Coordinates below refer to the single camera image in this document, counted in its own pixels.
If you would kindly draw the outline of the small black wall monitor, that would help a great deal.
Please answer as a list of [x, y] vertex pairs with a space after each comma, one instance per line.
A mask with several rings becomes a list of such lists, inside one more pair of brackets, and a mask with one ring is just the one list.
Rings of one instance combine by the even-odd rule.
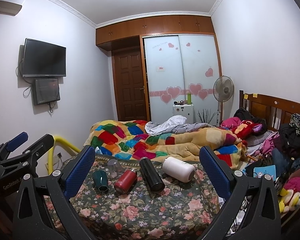
[[32, 100], [35, 106], [59, 101], [59, 80], [57, 78], [35, 79], [32, 84]]

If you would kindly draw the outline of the floral green tablecloth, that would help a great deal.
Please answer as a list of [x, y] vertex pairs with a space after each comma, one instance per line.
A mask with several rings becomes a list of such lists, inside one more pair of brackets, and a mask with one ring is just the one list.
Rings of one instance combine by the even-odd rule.
[[[70, 199], [82, 222], [97, 239], [197, 239], [219, 211], [218, 195], [202, 165], [192, 162], [195, 173], [185, 184], [164, 174], [154, 162], [165, 188], [153, 193], [141, 173], [125, 194], [114, 189], [109, 158], [98, 155], [75, 197]], [[104, 170], [108, 191], [95, 188], [93, 172]]]

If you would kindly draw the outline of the red thermos cup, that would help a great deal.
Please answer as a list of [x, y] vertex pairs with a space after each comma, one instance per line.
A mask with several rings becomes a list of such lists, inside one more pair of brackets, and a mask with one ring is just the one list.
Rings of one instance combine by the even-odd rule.
[[127, 193], [137, 180], [137, 170], [125, 170], [121, 177], [115, 182], [114, 189], [120, 194]]

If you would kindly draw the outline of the dark green faceted cup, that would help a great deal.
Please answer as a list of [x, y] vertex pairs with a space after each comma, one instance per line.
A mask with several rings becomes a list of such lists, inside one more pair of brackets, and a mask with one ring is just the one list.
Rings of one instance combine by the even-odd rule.
[[104, 170], [96, 170], [93, 172], [93, 181], [95, 188], [100, 192], [108, 191], [108, 177]]

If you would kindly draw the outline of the standing electric fan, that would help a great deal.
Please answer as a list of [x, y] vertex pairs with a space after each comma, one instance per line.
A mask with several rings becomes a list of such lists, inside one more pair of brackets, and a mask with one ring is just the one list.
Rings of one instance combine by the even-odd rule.
[[220, 76], [213, 85], [213, 96], [217, 100], [217, 125], [222, 122], [223, 103], [229, 101], [234, 94], [234, 83], [226, 75]]

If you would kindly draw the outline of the pile of dark clothes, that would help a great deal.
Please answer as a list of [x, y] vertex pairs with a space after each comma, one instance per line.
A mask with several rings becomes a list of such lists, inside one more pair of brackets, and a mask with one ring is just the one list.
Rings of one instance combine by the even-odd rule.
[[280, 125], [274, 145], [285, 156], [300, 158], [300, 114], [292, 114], [288, 124]]

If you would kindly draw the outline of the overhead wooden cabinets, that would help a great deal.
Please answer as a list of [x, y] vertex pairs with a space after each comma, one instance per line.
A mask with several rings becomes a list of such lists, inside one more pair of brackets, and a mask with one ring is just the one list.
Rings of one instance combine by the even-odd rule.
[[215, 32], [211, 17], [163, 15], [137, 18], [96, 29], [96, 45], [106, 51], [140, 45], [143, 35]]

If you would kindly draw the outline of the wall mounted black television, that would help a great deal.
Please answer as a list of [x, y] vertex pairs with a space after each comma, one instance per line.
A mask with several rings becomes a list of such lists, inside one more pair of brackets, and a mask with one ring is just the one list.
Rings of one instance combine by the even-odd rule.
[[66, 77], [66, 48], [26, 38], [20, 72], [22, 77]]

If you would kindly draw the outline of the yellow padded bar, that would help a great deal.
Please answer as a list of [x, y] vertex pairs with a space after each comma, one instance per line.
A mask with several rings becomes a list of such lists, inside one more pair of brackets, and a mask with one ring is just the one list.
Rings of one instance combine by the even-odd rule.
[[59, 135], [53, 135], [53, 139], [53, 147], [47, 151], [47, 163], [45, 164], [47, 174], [51, 174], [55, 167], [61, 165], [63, 153], [75, 157], [81, 151], [77, 146]]

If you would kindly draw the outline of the wooden bed headboard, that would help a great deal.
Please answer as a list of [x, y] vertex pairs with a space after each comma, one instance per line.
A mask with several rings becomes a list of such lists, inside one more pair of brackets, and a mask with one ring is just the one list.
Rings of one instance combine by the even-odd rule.
[[292, 114], [300, 114], [298, 102], [263, 94], [248, 94], [243, 90], [239, 91], [239, 107], [265, 120], [268, 130], [272, 131], [277, 131], [281, 124], [288, 124]]

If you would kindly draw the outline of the white thermos bottle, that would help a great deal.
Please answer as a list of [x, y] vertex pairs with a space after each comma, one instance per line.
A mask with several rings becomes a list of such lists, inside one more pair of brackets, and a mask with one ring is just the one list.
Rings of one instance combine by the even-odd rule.
[[170, 177], [173, 177], [183, 183], [188, 183], [194, 177], [196, 169], [191, 164], [174, 157], [168, 157], [162, 163], [162, 170]]

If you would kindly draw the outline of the yellow plush toy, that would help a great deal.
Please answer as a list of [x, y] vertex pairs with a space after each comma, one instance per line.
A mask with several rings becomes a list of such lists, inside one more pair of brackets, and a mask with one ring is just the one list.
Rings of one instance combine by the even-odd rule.
[[282, 189], [279, 196], [281, 197], [279, 200], [280, 213], [295, 211], [300, 206], [300, 192], [293, 189]]

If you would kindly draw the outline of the black thermos bottle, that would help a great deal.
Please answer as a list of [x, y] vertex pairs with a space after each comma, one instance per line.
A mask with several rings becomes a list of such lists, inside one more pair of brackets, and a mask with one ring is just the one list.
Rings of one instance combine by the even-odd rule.
[[165, 184], [161, 176], [156, 171], [154, 165], [149, 158], [143, 157], [139, 160], [142, 176], [153, 193], [159, 193], [165, 188]]

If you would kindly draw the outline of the clear plastic cup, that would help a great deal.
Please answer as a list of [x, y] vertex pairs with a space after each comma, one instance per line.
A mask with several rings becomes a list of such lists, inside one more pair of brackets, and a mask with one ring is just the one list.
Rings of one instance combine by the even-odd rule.
[[124, 172], [123, 167], [117, 159], [108, 160], [107, 167], [111, 178], [118, 178]]

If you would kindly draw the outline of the brown wooden door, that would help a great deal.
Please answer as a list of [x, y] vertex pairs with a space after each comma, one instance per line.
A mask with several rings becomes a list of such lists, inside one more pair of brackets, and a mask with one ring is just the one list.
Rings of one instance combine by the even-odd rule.
[[113, 79], [120, 121], [147, 120], [141, 49], [132, 47], [113, 52]]

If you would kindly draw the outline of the frosted sliding wardrobe with hearts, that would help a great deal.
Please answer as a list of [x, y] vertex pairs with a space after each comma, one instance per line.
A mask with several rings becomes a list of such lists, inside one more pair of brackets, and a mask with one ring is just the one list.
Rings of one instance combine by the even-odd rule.
[[213, 85], [220, 76], [212, 35], [166, 35], [143, 40], [151, 120], [163, 123], [191, 93], [194, 123], [217, 125]]

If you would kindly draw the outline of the colourful patchwork quilt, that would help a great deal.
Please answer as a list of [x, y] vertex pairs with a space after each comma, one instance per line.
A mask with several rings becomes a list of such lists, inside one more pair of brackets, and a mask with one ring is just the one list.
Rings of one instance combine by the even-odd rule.
[[183, 161], [198, 161], [203, 146], [209, 146], [232, 169], [237, 168], [239, 162], [246, 158], [247, 143], [229, 130], [204, 127], [181, 134], [150, 135], [146, 133], [145, 126], [143, 120], [97, 122], [90, 129], [85, 144], [100, 150], [104, 155], [122, 160], [147, 157], [162, 162], [168, 157], [174, 157]]

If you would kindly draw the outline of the light blue box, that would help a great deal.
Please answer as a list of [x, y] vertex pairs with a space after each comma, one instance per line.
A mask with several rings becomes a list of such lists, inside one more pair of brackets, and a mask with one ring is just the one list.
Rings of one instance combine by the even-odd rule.
[[261, 178], [266, 174], [270, 175], [272, 180], [275, 181], [277, 178], [275, 165], [255, 167], [253, 170], [253, 177], [255, 178]]

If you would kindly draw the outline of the green bottle on cabinet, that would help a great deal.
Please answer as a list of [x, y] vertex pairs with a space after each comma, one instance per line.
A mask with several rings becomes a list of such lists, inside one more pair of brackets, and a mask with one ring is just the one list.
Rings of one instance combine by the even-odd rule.
[[192, 104], [192, 96], [191, 96], [191, 93], [188, 93], [188, 94], [187, 94], [187, 104], [188, 104], [188, 105], [191, 105], [191, 104]]

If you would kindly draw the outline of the grey white blanket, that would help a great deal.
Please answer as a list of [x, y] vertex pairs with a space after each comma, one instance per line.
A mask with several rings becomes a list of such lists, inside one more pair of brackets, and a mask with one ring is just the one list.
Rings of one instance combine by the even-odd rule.
[[186, 121], [186, 117], [182, 115], [174, 115], [162, 124], [157, 124], [152, 121], [147, 122], [147, 124], [145, 124], [145, 131], [147, 134], [155, 136], [166, 133], [183, 134], [196, 132], [201, 128], [214, 128], [214, 126], [207, 123], [196, 122], [194, 124], [188, 124]]

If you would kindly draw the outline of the small white cabinet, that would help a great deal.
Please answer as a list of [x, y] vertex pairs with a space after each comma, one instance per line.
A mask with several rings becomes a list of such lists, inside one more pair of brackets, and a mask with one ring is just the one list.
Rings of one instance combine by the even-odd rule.
[[194, 123], [194, 106], [193, 104], [173, 105], [173, 115], [182, 115], [186, 117], [186, 123]]

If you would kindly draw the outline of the red plush toy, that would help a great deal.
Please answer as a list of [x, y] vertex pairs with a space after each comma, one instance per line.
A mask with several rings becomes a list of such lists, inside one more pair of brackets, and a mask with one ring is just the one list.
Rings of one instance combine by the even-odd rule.
[[244, 120], [232, 132], [240, 139], [247, 139], [251, 135], [258, 133], [262, 129], [262, 124], [254, 123], [251, 120]]

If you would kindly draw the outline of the air conditioner unit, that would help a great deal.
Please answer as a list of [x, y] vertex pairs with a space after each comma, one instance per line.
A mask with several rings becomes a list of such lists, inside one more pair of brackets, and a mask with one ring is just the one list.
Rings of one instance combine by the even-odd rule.
[[16, 16], [22, 9], [21, 4], [8, 1], [0, 1], [0, 14], [8, 16]]

